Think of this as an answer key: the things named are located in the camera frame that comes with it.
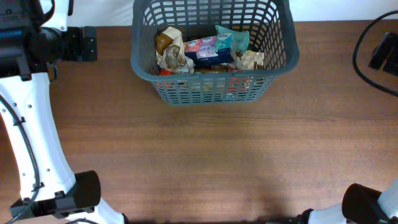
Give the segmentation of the Kleenex tissue multipack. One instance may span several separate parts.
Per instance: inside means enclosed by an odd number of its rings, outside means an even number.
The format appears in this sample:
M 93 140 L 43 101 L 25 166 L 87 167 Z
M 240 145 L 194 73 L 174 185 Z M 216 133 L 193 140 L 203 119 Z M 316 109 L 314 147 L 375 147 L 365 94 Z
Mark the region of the Kleenex tissue multipack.
M 236 44 L 231 33 L 184 42 L 184 54 L 196 67 L 234 62 Z

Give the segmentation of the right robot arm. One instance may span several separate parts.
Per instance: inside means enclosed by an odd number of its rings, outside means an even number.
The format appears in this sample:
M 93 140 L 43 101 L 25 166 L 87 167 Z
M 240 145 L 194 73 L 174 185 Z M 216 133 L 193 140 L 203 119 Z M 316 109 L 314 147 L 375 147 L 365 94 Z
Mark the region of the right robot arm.
M 397 181 L 380 192 L 360 184 L 352 184 L 343 201 L 322 210 L 308 209 L 294 223 L 301 224 L 397 224 Z

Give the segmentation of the light blue tissue packet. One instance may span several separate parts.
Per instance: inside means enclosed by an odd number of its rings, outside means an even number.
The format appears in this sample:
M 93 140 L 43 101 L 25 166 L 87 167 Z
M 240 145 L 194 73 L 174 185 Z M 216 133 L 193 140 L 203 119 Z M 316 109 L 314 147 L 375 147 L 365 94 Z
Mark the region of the light blue tissue packet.
M 250 33 L 248 31 L 238 32 L 225 27 L 215 25 L 217 34 L 231 34 L 236 42 L 236 50 L 244 54 L 249 47 Z

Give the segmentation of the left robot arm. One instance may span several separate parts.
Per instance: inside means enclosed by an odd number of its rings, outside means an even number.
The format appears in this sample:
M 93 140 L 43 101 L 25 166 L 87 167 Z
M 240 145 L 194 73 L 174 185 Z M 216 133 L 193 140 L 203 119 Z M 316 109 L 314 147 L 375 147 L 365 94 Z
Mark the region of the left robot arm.
M 101 196 L 93 170 L 71 170 L 53 119 L 50 90 L 57 60 L 97 59 L 93 27 L 69 27 L 73 1 L 1 2 L 1 116 L 21 191 L 11 222 L 51 215 L 68 223 L 127 223 Z

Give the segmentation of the beige cookie bag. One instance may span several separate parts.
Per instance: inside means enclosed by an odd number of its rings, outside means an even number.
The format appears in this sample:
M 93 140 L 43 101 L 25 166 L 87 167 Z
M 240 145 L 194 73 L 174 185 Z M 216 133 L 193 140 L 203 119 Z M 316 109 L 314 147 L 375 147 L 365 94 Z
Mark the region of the beige cookie bag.
M 168 27 L 155 38 L 156 60 L 160 68 L 173 73 L 194 73 L 194 62 L 185 55 L 182 32 Z
M 263 70 L 264 53 L 251 50 L 247 50 L 245 53 L 236 52 L 234 64 L 239 70 Z

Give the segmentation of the red San Remo pasta pack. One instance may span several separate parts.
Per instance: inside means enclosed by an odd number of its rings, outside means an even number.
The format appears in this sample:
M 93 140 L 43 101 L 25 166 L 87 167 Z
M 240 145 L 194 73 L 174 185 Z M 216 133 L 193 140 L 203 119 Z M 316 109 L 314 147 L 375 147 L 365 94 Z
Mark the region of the red San Remo pasta pack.
M 233 72 L 241 72 L 242 70 L 238 69 L 234 64 L 232 63 L 222 63 L 219 65 L 210 65 L 207 67 L 199 67 L 199 68 L 194 68 L 194 73 L 233 73 Z M 175 74 L 184 74 L 185 72 L 171 72 L 168 71 L 164 68 L 160 70 L 159 75 L 160 76 L 168 76 L 168 75 L 175 75 Z

